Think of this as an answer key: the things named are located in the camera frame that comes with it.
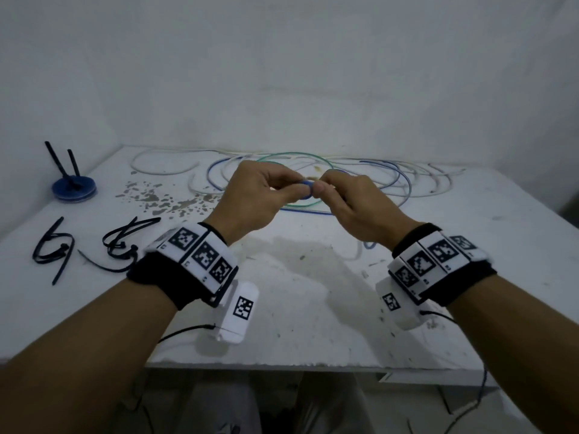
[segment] leg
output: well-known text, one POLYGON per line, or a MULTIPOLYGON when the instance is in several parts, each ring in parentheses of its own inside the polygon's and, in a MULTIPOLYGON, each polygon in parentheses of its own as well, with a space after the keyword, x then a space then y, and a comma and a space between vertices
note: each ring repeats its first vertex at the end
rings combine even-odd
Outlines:
POLYGON ((373 434, 364 395, 352 373, 304 373, 295 434, 373 434))
POLYGON ((214 434, 225 424, 261 434, 259 410, 247 372, 203 372, 183 411, 177 434, 214 434))

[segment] white wall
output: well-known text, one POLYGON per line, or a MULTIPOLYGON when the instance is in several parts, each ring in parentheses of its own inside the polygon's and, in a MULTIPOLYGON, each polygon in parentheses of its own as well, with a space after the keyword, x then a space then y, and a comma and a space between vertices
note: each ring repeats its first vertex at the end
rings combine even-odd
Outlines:
POLYGON ((4 4, 10 180, 52 176, 26 157, 52 138, 87 166, 118 140, 475 162, 554 209, 579 189, 579 0, 4 4))
POLYGON ((52 198, 44 140, 85 173, 119 146, 60 0, 0 0, 0 238, 52 198))

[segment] finger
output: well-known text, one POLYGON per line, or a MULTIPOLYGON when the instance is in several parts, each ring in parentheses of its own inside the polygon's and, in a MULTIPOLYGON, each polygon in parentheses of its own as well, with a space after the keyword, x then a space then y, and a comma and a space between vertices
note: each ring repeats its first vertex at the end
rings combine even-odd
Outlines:
POLYGON ((281 207, 295 203, 310 194, 310 186, 306 184, 291 184, 279 190, 272 190, 281 207))
POLYGON ((255 164, 270 187, 286 187, 288 184, 299 183, 305 179, 299 172, 282 164, 268 162, 256 162, 255 164))
POLYGON ((350 206, 346 204, 337 190, 324 181, 314 181, 312 186, 312 196, 325 202, 340 223, 346 222, 347 218, 354 214, 350 206))
POLYGON ((336 169, 330 169, 325 171, 320 180, 333 185, 341 195, 346 196, 353 177, 336 169))

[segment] forearm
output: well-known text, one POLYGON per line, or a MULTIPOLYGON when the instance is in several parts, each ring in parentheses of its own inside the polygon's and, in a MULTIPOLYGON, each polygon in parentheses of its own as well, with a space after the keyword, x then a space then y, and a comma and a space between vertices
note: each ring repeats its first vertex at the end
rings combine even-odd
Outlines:
POLYGON ((156 286, 123 280, 0 371, 6 432, 94 427, 141 370, 177 308, 156 286))
POLYGON ((448 306, 493 377, 546 433, 579 426, 579 326, 499 276, 448 306))

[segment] person's left hand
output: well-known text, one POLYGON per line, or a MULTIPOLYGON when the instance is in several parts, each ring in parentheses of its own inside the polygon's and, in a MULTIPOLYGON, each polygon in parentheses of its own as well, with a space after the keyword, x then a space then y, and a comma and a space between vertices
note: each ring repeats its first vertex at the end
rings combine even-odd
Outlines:
POLYGON ((242 161, 205 222, 231 245, 269 224, 285 204, 309 195, 309 186, 297 184, 304 179, 281 164, 242 161))

